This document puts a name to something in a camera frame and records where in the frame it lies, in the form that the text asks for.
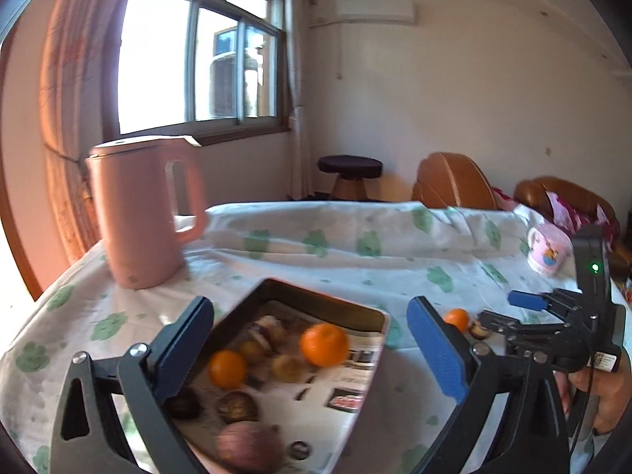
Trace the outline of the person's right hand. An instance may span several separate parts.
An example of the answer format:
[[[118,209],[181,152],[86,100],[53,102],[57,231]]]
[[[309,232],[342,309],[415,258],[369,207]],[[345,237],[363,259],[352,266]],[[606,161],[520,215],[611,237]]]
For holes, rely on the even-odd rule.
[[[570,374],[555,372],[564,415],[570,414],[571,387],[574,386],[579,391],[587,391],[590,379],[590,369],[587,367]],[[631,368],[626,350],[621,353],[617,371],[596,370],[591,380],[591,394],[599,398],[593,428],[598,435],[606,435],[617,427],[631,399]]]

